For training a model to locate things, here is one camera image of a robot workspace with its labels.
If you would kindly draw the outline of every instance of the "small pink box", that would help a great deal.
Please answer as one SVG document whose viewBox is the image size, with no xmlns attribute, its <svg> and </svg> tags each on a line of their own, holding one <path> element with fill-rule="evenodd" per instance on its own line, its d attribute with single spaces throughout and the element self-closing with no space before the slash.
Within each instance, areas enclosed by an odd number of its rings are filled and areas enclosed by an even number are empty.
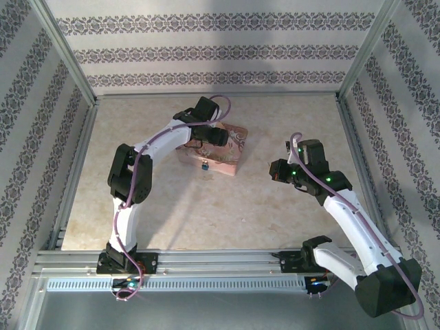
<svg viewBox="0 0 440 330">
<path fill-rule="evenodd" d="M 233 176 L 237 173 L 248 130 L 225 123 L 218 123 L 216 127 L 229 132 L 228 143 L 225 146 L 204 144 L 199 148 L 199 141 L 189 141 L 185 146 L 176 149 L 177 156 L 183 163 Z"/>
</svg>

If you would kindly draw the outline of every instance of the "wallpaper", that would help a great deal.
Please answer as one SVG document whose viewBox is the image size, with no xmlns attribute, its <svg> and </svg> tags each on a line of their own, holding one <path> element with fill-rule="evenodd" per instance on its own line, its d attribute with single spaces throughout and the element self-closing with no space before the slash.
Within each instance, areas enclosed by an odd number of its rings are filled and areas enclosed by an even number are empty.
<svg viewBox="0 0 440 330">
<path fill-rule="evenodd" d="M 383 0 L 48 0 L 97 95 L 336 91 Z"/>
<path fill-rule="evenodd" d="M 13 329 L 88 105 L 26 0 L 0 0 L 0 329 Z"/>
<path fill-rule="evenodd" d="M 347 98 L 388 232 L 422 266 L 429 329 L 440 329 L 438 7 L 401 1 Z"/>
</svg>

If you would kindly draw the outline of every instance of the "cable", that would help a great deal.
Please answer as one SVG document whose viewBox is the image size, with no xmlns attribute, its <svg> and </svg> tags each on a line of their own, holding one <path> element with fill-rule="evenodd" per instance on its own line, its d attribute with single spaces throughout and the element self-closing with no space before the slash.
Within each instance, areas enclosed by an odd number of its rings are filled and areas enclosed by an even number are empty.
<svg viewBox="0 0 440 330">
<path fill-rule="evenodd" d="M 136 182 L 136 175 L 138 174 L 138 164 L 139 164 L 139 159 L 142 156 L 142 153 L 149 148 L 149 146 L 156 141 L 158 138 L 160 138 L 161 136 L 167 134 L 169 131 L 175 130 L 175 129 L 180 129 L 182 127 L 192 127 L 192 126 L 203 126 L 203 125 L 211 125 L 214 124 L 215 122 L 219 122 L 220 120 L 224 119 L 228 114 L 229 111 L 231 110 L 231 100 L 222 94 L 216 94 L 211 96 L 209 99 L 212 100 L 213 98 L 224 98 L 225 100 L 228 101 L 228 109 L 226 110 L 226 112 L 219 116 L 218 118 L 215 118 L 214 120 L 210 120 L 207 122 L 191 122 L 191 123 L 184 123 L 184 124 L 179 124 L 173 127 L 168 127 L 167 129 L 164 129 L 163 131 L 159 132 L 158 134 L 154 135 L 137 153 L 136 158 L 135 158 L 135 163 L 133 166 L 133 175 L 131 177 L 131 183 L 130 183 L 130 192 L 129 192 L 129 196 L 126 199 L 126 203 L 121 203 L 121 205 L 119 205 L 118 210 L 116 211 L 115 217 L 113 219 L 113 230 L 115 231 L 115 236 L 116 236 L 116 240 L 118 241 L 118 244 L 122 250 L 122 253 L 130 260 L 130 262 L 132 264 L 134 264 L 134 266 L 136 267 L 136 270 L 139 273 L 139 283 L 137 284 L 137 287 L 132 290 L 129 288 L 122 288 L 120 289 L 117 293 L 116 293 L 116 299 L 117 300 L 123 300 L 123 301 L 127 301 L 128 299 L 132 298 L 134 295 L 136 295 L 140 288 L 142 287 L 143 283 L 144 283 L 144 277 L 143 277 L 143 273 L 142 273 L 142 269 L 140 268 L 140 266 L 138 265 L 138 263 L 136 263 L 136 261 L 130 256 L 130 254 L 125 250 L 124 244 L 122 244 L 121 239 L 119 238 L 119 232 L 118 232 L 118 216 L 121 210 L 125 210 L 126 208 L 129 208 L 131 206 L 131 199 L 133 198 L 133 193 L 135 191 L 135 182 Z M 129 293 L 129 295 L 125 298 L 121 298 L 120 295 L 122 293 Z"/>
<path fill-rule="evenodd" d="M 299 142 L 301 140 L 301 138 L 303 137 L 303 135 L 300 132 L 295 132 L 291 135 L 290 137 L 290 145 L 291 146 L 295 146 L 297 142 Z M 336 197 L 338 197 L 341 201 L 343 201 L 346 206 L 349 207 L 349 209 L 358 214 L 358 217 L 360 219 L 360 221 L 362 222 L 362 224 L 365 226 L 366 231 L 373 237 L 374 241 L 376 242 L 376 244 L 379 246 L 379 248 L 382 250 L 382 252 L 384 253 L 384 256 L 386 256 L 386 258 L 391 262 L 391 264 L 395 267 L 395 269 L 397 270 L 397 272 L 399 273 L 399 275 L 402 277 L 402 279 L 404 280 L 405 284 L 408 286 L 408 288 L 410 289 L 411 293 L 414 295 L 415 300 L 417 301 L 417 304 L 419 305 L 419 313 L 417 315 L 406 315 L 406 314 L 402 314 L 399 311 L 392 311 L 392 313 L 401 316 L 402 318 L 407 318 L 409 320 L 418 320 L 420 318 L 423 318 L 424 314 L 425 314 L 425 308 L 424 305 L 420 299 L 419 294 L 417 293 L 417 290 L 414 288 L 413 284 L 411 283 L 411 281 L 409 280 L 409 278 L 405 275 L 404 271 L 400 268 L 400 266 L 395 262 L 395 260 L 392 258 L 392 256 L 390 255 L 390 252 L 386 249 L 385 245 L 380 241 L 379 237 L 377 237 L 376 233 L 374 232 L 374 230 L 372 229 L 372 227 L 370 226 L 370 224 L 368 223 L 368 221 L 365 219 L 365 217 L 362 215 L 361 212 L 358 212 L 358 208 L 356 208 L 352 203 L 350 203 L 349 201 L 347 201 L 341 194 L 337 193 L 334 189 L 332 189 L 331 187 L 329 187 L 328 185 L 326 185 L 324 182 L 322 182 L 321 180 L 319 180 L 305 165 L 304 163 L 301 161 L 301 159 L 299 158 L 299 155 L 294 151 L 294 147 L 291 147 L 290 150 L 290 154 L 292 156 L 294 156 L 295 160 L 298 162 L 298 164 L 301 166 L 301 168 L 306 172 L 306 174 L 308 176 L 310 176 L 310 178 L 312 178 L 317 184 L 319 184 L 320 186 L 322 186 L 325 190 L 329 191 L 330 193 L 332 193 L 333 195 L 335 195 Z"/>
</svg>

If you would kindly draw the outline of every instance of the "slotted metal plate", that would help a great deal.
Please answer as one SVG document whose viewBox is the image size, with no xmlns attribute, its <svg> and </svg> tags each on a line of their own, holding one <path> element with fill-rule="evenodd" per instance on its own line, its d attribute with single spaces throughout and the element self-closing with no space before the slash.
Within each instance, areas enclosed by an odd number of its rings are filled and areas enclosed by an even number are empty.
<svg viewBox="0 0 440 330">
<path fill-rule="evenodd" d="M 112 278 L 51 278 L 50 292 L 109 291 Z M 306 292 L 302 276 L 255 278 L 148 278 L 147 292 Z"/>
</svg>

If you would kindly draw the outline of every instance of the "marble-patterned floor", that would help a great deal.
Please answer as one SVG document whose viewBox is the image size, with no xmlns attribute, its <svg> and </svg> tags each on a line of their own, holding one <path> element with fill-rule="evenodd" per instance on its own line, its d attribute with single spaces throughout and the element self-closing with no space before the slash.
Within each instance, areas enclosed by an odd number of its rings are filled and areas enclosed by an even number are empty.
<svg viewBox="0 0 440 330">
<path fill-rule="evenodd" d="M 325 234 L 350 243 L 336 221 L 307 194 L 274 182 L 270 162 L 286 158 L 294 131 L 324 144 L 330 169 L 342 171 L 365 207 L 334 97 L 233 97 L 224 120 L 248 129 L 235 177 L 182 164 L 175 153 L 153 169 L 153 189 L 137 228 L 138 248 L 299 248 Z M 111 234 L 107 176 L 116 148 L 156 133 L 197 97 L 105 99 L 100 103 L 71 211 L 63 250 L 101 250 Z M 218 100 L 222 108 L 226 102 Z"/>
</svg>

